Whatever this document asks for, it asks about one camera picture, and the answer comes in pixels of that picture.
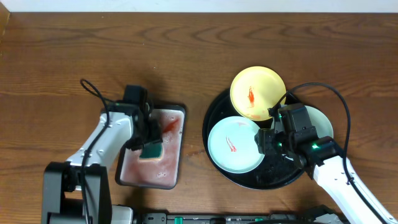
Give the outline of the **green yellow sponge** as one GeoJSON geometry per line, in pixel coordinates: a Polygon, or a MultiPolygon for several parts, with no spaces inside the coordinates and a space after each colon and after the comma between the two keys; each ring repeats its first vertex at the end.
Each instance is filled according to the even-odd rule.
{"type": "Polygon", "coordinates": [[[163,155],[162,143],[145,145],[139,156],[140,160],[157,160],[163,155]]]}

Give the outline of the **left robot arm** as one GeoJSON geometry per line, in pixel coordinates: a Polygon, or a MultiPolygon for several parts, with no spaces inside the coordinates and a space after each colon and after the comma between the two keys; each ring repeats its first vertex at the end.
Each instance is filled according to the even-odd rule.
{"type": "Polygon", "coordinates": [[[133,209],[111,203],[108,170],[126,149],[145,159],[162,155],[158,121],[150,118],[147,90],[128,85],[119,101],[105,104],[84,145],[65,162],[44,171],[42,224],[133,223],[133,209]]]}

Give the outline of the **light blue plate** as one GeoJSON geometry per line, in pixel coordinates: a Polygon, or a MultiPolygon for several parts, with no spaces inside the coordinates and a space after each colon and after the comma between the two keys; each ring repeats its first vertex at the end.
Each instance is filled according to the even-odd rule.
{"type": "Polygon", "coordinates": [[[317,130],[317,136],[319,138],[323,138],[326,136],[334,138],[333,126],[330,120],[326,117],[326,115],[314,107],[307,105],[305,107],[307,109],[312,125],[317,130]]]}
{"type": "Polygon", "coordinates": [[[243,174],[264,159],[254,140],[260,127],[250,119],[230,116],[217,122],[208,136],[208,151],[214,163],[226,172],[243,174]]]}

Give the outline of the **light blue plate front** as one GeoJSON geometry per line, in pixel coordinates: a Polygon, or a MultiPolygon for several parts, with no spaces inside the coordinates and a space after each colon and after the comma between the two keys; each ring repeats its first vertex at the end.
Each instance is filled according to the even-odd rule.
{"type": "Polygon", "coordinates": [[[208,151],[214,163],[226,172],[243,174],[264,159],[254,140],[260,127],[250,119],[230,116],[217,122],[208,136],[208,151]]]}

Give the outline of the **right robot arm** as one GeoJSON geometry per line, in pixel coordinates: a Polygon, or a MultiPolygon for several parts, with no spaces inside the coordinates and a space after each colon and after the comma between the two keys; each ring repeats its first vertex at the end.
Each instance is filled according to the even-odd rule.
{"type": "Polygon", "coordinates": [[[318,134],[301,103],[277,109],[271,128],[254,137],[261,154],[289,158],[334,200],[350,223],[397,223],[329,135],[318,134]]]}

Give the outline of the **yellow plate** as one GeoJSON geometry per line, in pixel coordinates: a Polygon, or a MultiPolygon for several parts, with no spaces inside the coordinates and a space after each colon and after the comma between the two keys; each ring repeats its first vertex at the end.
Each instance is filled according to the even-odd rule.
{"type": "Polygon", "coordinates": [[[253,66],[240,71],[231,83],[229,96],[234,109],[253,121],[271,119],[268,109],[279,100],[286,87],[281,77],[267,67],[253,66]]]}

